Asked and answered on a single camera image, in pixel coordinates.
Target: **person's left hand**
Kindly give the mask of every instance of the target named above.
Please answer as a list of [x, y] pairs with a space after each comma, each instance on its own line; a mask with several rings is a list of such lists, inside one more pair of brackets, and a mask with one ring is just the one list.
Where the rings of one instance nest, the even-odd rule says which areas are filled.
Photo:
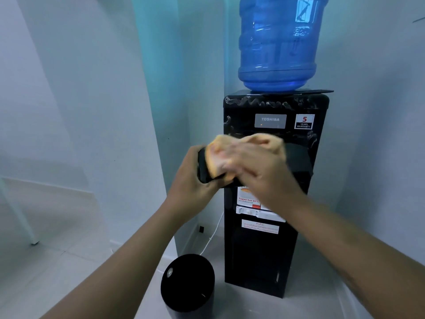
[[215, 193], [231, 182], [216, 179], [203, 184], [199, 181], [198, 152], [203, 147], [196, 145], [189, 149], [163, 203], [163, 206], [176, 213], [183, 223], [203, 210]]

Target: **person's right arm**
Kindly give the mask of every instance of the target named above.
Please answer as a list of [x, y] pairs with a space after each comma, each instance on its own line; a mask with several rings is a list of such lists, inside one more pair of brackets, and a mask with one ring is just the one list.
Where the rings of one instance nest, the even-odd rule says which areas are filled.
[[227, 170], [327, 258], [374, 318], [425, 317], [425, 266], [313, 203], [284, 161], [259, 145], [227, 154]]

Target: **forearm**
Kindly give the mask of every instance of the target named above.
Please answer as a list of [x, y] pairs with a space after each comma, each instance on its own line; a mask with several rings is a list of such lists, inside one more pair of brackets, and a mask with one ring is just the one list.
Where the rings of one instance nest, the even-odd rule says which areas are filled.
[[328, 259], [375, 318], [423, 316], [423, 265], [311, 202], [285, 217]]
[[162, 206], [42, 319], [133, 318], [165, 248], [182, 225], [174, 215]]

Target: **blue plastic bottle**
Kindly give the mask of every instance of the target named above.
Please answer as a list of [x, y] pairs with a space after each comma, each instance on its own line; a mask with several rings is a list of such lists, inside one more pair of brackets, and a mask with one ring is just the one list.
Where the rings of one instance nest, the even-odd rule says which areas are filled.
[[262, 92], [292, 91], [316, 73], [316, 50], [328, 0], [241, 0], [238, 76]]

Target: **hand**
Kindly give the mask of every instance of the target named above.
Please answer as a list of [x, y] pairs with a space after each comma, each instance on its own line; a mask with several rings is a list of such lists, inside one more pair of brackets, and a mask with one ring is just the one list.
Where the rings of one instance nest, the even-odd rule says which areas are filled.
[[282, 217], [309, 201], [284, 160], [260, 145], [230, 145], [226, 155], [231, 163], [225, 169], [235, 172], [262, 204]]
[[198, 152], [204, 146], [196, 145], [189, 149], [163, 203], [176, 213], [182, 225], [199, 214], [210, 202], [215, 193], [230, 182], [216, 179], [206, 184], [199, 181]]

